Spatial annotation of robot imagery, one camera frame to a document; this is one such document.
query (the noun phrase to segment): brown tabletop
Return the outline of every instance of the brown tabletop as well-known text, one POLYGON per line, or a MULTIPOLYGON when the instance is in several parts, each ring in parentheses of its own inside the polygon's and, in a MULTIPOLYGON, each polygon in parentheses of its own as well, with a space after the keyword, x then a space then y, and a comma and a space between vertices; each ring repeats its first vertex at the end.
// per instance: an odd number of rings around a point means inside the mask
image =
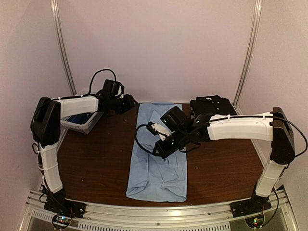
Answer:
MULTIPOLYGON (((189 104, 183 104, 189 113, 189 104)), ((138 108, 102 117, 90 134, 69 130, 58 152, 68 199, 125 206, 201 205, 251 196, 262 172, 250 140, 204 142, 187 154, 187 201, 157 203, 126 197, 138 108)))

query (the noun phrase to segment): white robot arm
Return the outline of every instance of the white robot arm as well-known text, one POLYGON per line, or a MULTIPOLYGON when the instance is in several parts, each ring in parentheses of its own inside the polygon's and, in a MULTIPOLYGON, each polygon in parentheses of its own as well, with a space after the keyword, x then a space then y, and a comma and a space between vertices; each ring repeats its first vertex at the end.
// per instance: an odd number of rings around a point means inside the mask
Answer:
POLYGON ((124 86, 120 82, 106 80, 103 89, 96 94, 71 96, 58 99, 42 97, 38 102, 31 131, 35 140, 32 146, 38 155, 38 166, 43 175, 47 195, 45 209, 81 218, 84 204, 65 200, 65 191, 60 179, 57 161, 57 144, 60 138, 60 120, 71 115, 113 110, 122 114, 137 103, 131 95, 123 95, 124 86))
POLYGON ((253 190, 252 198, 246 202, 232 203, 233 216, 245 216, 268 208, 268 197, 285 168, 295 158, 293 131, 287 123, 281 108, 258 115, 207 115, 200 114, 196 119, 187 117, 178 107, 166 112, 161 120, 167 126, 150 122, 147 129, 160 140, 152 151, 146 150, 137 140, 136 143, 146 152, 167 158, 188 143, 217 141, 221 139, 259 139, 271 141, 272 153, 253 190))

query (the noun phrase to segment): black cloth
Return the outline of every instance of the black cloth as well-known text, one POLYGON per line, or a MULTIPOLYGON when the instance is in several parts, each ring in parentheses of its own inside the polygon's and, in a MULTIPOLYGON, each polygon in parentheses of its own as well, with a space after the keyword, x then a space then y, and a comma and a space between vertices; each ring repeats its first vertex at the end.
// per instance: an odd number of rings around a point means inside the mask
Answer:
POLYGON ((213 115, 237 115, 229 99, 221 98, 219 95, 197 97, 190 101, 191 115, 196 118, 200 114, 213 115))

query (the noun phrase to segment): white container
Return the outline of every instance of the white container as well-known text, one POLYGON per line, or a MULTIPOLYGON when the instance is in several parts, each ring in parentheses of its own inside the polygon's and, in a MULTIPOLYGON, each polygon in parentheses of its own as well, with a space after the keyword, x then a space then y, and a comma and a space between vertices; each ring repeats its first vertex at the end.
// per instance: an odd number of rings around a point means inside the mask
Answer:
MULTIPOLYGON (((82 95, 86 93, 88 93, 86 90, 82 90, 78 92, 76 95, 82 95)), ((92 130, 94 125, 97 123, 97 121, 99 121, 99 119, 102 117, 102 115, 103 115, 102 112, 99 113, 95 112, 84 124, 76 124, 73 122, 69 122, 67 120, 70 118, 70 116, 68 116, 61 119, 61 125, 65 128, 88 134, 92 130)))

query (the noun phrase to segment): black cable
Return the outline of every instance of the black cable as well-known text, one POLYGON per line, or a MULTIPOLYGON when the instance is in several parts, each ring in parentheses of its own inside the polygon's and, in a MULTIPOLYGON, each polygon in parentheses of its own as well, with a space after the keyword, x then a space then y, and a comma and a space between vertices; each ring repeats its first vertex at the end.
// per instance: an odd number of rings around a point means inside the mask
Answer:
POLYGON ((113 74, 114 77, 115 77, 115 82, 116 82, 116 74, 114 73, 113 70, 111 70, 111 69, 102 69, 102 70, 99 70, 99 71, 95 72, 95 74, 93 75, 93 77, 92 77, 92 79, 91 79, 88 94, 91 94, 92 83, 93 83, 93 80, 94 80, 95 76, 96 76, 98 73, 103 72, 103 71, 110 71, 110 72, 112 72, 112 74, 113 74))
POLYGON ((270 221, 271 221, 271 220, 274 218, 274 216, 276 215, 277 210, 278 210, 278 207, 279 207, 279 197, 278 197, 276 191, 275 191, 275 190, 273 190, 273 191, 274 191, 274 193, 275 193, 275 195, 276 195, 276 198, 277 198, 277 207, 276 207, 276 209, 275 209, 273 215, 271 216, 271 218, 270 218, 264 225, 262 225, 262 228, 270 223, 270 221))
POLYGON ((32 146, 32 150, 33 150, 34 154, 38 155, 39 154, 39 144, 33 143, 31 146, 32 146))
POLYGON ((165 138, 167 138, 168 136, 166 135, 166 134, 164 134, 164 133, 161 133, 161 132, 159 132, 159 131, 156 131, 158 134, 161 134, 162 136, 164 136, 165 138))
POLYGON ((42 201, 41 199, 42 199, 42 197, 44 196, 45 194, 43 193, 41 196, 39 196, 39 201, 41 202, 41 203, 44 203, 44 204, 46 204, 47 202, 44 202, 44 201, 42 201))
POLYGON ((303 137, 303 139, 305 141, 306 147, 304 148, 304 150, 302 152, 300 152, 299 154, 295 155, 295 158, 299 157, 302 154, 304 154, 307 151, 307 149, 308 149, 308 141, 307 141, 307 138, 306 138, 305 134, 293 122, 291 122, 290 120, 283 119, 283 118, 276 117, 276 116, 273 116, 272 118, 279 119, 279 120, 282 120, 284 122, 287 122, 287 123, 291 124, 299 132, 299 134, 303 137))
POLYGON ((138 144, 138 146, 139 146, 142 150, 144 150, 146 153, 148 153, 148 154, 153 154, 151 151, 149 151, 149 150, 147 150, 145 147, 143 147, 143 146, 139 143, 138 138, 137 138, 138 130, 139 130, 140 128, 146 127, 146 126, 147 126, 147 124, 141 124, 141 125, 139 125, 139 126, 137 127, 137 129, 136 129, 136 131, 135 131, 135 141, 136 141, 136 143, 138 144))

